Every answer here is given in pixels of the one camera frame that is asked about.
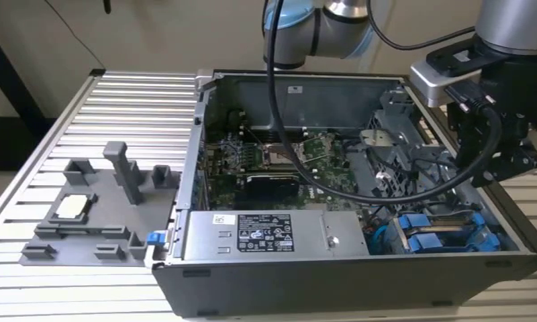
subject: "blue latch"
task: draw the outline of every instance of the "blue latch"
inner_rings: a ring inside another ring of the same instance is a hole
[[[164,246],[165,245],[165,234],[152,232],[147,235],[147,244],[153,246]]]

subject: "gray plastic post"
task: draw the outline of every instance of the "gray plastic post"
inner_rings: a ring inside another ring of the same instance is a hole
[[[125,142],[108,142],[104,149],[104,158],[113,163],[117,181],[123,183],[129,203],[139,205],[143,202],[143,195],[137,187],[137,179],[127,161],[125,151]]]

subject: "power supply label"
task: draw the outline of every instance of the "power supply label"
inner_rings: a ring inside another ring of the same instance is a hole
[[[295,252],[291,215],[239,215],[240,252]]]

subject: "aluminum extrusion table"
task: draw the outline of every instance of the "aluminum extrusion table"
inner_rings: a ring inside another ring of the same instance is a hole
[[[36,224],[65,183],[71,158],[103,158],[125,141],[141,169],[183,170],[195,109],[195,75],[107,72],[91,76],[0,198],[0,321],[180,321],[147,268],[17,264]],[[503,183],[537,227],[537,172]],[[501,282],[456,309],[313,313],[241,321],[537,322],[537,273]]]

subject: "black connector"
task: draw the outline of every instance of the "black connector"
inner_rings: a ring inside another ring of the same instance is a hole
[[[464,113],[480,114],[483,108],[495,104],[495,99],[472,80],[463,80],[444,89],[449,97],[460,104]]]

